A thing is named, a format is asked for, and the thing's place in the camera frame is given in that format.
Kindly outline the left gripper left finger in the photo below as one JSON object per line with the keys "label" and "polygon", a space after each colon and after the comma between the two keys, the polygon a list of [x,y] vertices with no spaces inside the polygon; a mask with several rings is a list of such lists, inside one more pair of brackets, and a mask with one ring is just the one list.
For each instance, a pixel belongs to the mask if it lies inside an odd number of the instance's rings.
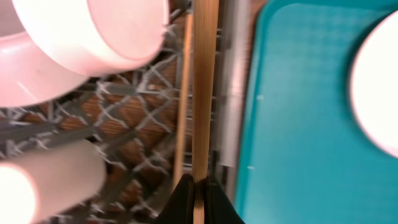
{"label": "left gripper left finger", "polygon": [[184,174],[154,224],[192,224],[194,200],[194,179]]}

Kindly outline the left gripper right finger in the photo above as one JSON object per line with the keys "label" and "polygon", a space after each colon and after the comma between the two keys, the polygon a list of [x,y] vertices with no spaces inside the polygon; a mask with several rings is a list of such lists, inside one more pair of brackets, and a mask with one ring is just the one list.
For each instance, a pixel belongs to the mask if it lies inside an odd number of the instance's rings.
{"label": "left gripper right finger", "polygon": [[205,224],[244,224],[215,177],[205,179]]}

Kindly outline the wooden chopstick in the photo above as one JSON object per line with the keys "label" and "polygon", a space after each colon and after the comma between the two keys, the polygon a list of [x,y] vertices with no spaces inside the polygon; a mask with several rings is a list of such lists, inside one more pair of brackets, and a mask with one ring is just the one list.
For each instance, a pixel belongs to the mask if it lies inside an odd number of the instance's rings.
{"label": "wooden chopstick", "polygon": [[183,67],[178,104],[178,126],[174,157],[173,189],[183,175],[183,161],[185,153],[185,130],[187,124],[187,105],[190,84],[190,57],[192,46],[193,14],[188,14],[185,22],[185,40],[183,43]]}
{"label": "wooden chopstick", "polygon": [[204,224],[203,180],[208,175],[211,104],[215,70],[219,0],[193,2],[193,223]]}

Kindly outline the white paper cup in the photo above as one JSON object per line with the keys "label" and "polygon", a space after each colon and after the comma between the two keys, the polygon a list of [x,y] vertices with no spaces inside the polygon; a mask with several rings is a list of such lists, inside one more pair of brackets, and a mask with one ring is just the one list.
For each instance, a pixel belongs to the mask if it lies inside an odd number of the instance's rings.
{"label": "white paper cup", "polygon": [[97,147],[78,140],[1,161],[1,223],[38,223],[91,198],[106,179]]}

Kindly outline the small pink bowl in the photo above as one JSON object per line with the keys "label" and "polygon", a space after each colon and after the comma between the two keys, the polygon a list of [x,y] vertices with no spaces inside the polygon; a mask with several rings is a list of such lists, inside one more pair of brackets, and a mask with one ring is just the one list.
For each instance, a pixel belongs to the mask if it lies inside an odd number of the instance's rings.
{"label": "small pink bowl", "polygon": [[52,60],[99,77],[139,68],[160,52],[168,0],[13,0],[34,43]]}

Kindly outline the large white round plate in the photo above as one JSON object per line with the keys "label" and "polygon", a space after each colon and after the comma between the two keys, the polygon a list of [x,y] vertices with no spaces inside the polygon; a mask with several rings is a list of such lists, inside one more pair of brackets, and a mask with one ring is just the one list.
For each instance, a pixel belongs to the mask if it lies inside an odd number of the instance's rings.
{"label": "large white round plate", "polygon": [[348,91],[361,131],[380,150],[397,157],[397,11],[381,20],[361,43]]}

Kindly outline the grey shallow bowl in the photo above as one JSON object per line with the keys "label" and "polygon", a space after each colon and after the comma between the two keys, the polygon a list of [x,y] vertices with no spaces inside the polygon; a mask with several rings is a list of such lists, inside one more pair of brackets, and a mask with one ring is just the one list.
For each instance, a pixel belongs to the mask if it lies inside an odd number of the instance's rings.
{"label": "grey shallow bowl", "polygon": [[37,105],[63,96],[88,77],[48,57],[23,28],[13,3],[1,0],[1,107]]}

